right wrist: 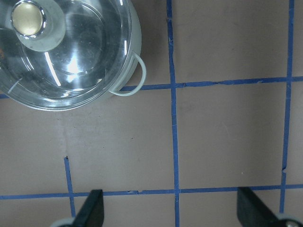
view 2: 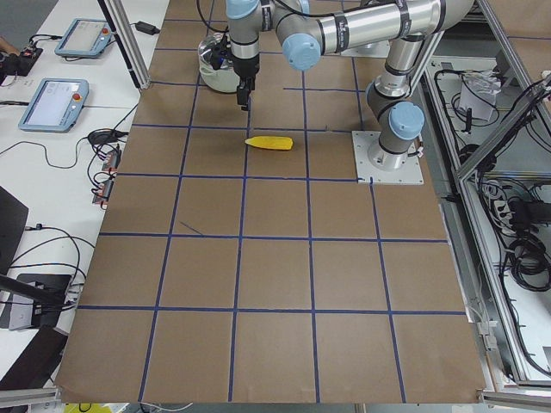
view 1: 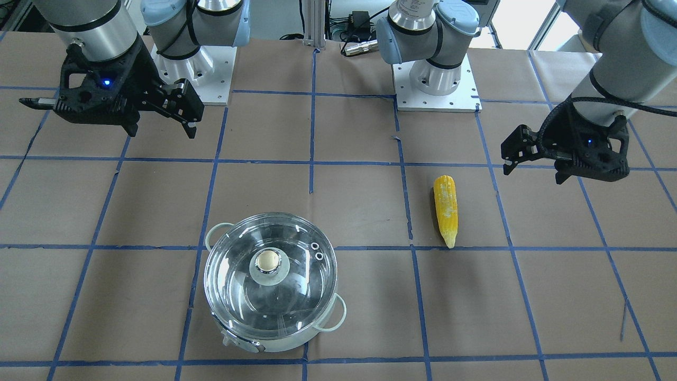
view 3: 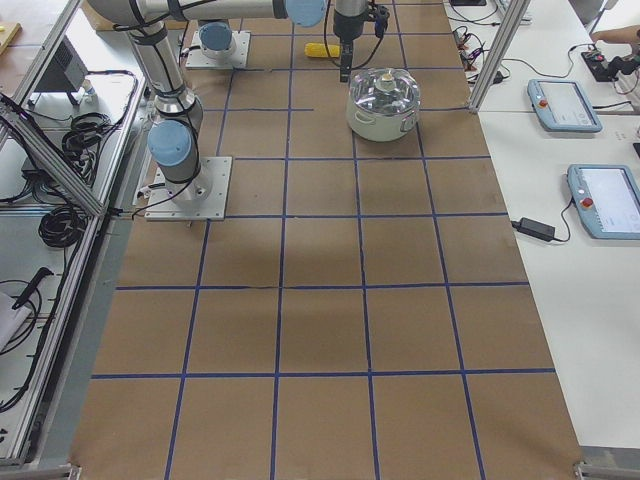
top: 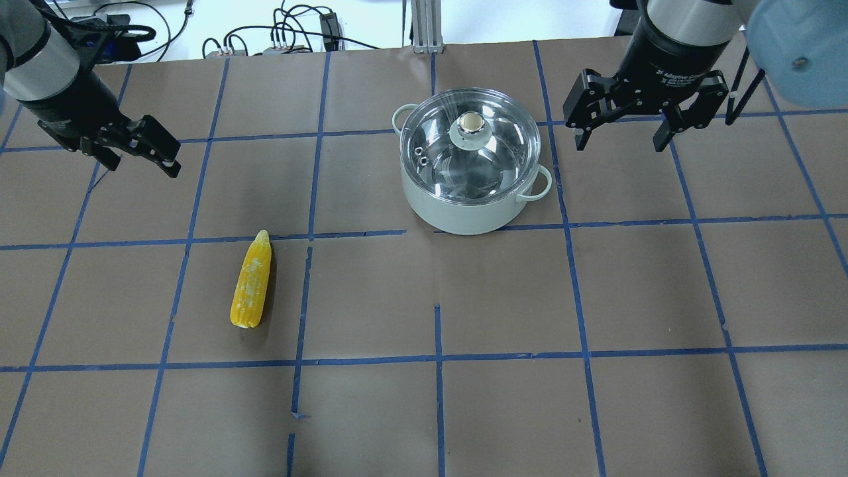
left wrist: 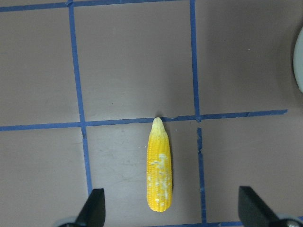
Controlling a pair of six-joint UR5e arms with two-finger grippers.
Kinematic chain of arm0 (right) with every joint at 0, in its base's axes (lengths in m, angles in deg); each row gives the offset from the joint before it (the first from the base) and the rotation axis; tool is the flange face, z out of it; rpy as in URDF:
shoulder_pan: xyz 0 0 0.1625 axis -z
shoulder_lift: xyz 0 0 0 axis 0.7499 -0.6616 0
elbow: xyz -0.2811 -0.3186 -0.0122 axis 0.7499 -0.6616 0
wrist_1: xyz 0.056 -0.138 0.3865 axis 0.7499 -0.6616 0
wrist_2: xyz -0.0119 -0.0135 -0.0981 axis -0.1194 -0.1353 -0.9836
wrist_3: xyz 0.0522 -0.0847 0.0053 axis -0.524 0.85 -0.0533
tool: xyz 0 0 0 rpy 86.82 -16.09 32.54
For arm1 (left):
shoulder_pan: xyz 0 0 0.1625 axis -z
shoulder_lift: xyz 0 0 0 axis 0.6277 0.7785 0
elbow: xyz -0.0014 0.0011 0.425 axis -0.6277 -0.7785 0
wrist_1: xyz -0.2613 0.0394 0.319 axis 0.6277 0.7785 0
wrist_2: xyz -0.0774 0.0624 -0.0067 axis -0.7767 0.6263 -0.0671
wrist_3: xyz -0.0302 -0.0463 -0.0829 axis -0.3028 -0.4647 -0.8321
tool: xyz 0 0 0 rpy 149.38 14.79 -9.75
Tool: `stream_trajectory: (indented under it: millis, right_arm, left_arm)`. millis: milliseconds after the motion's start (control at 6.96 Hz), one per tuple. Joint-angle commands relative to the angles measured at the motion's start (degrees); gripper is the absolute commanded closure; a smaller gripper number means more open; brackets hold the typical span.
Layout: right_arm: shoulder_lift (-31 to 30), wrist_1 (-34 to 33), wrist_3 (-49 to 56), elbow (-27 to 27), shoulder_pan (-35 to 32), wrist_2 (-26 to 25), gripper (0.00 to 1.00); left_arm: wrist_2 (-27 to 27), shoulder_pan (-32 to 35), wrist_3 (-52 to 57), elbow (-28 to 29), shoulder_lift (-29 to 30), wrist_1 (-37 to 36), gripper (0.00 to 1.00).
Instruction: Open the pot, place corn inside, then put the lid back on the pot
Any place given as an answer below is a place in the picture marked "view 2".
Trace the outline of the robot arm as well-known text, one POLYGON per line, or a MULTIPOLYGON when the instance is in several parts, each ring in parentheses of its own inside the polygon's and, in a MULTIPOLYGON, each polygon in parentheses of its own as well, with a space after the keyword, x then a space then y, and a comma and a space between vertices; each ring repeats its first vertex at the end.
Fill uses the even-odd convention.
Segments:
POLYGON ((367 88, 368 106, 381 125, 368 158, 379 170, 397 170, 424 126, 423 111, 406 100, 424 41, 453 27, 472 6, 470 1, 363 1, 354 9, 314 15, 307 1, 228 1, 238 105, 247 109, 255 89, 262 32, 275 31, 283 55, 297 71, 313 68, 323 55, 388 40, 384 71, 367 88))

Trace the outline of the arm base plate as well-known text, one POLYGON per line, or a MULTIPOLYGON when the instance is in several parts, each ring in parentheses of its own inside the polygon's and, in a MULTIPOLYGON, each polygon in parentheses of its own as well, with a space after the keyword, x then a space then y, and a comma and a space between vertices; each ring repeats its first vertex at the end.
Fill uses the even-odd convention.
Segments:
POLYGON ((413 142, 399 155, 382 150, 377 131, 353 131, 357 181, 364 184, 423 185, 424 178, 413 142))

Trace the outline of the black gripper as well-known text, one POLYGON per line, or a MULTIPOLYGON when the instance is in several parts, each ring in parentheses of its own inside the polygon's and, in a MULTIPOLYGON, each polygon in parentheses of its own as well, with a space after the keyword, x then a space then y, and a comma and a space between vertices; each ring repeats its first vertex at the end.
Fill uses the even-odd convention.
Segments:
POLYGON ((231 41, 232 61, 240 84, 236 89, 237 103, 243 111, 249 111, 251 92, 255 90, 256 75, 260 68, 260 45, 258 40, 249 43, 231 41))

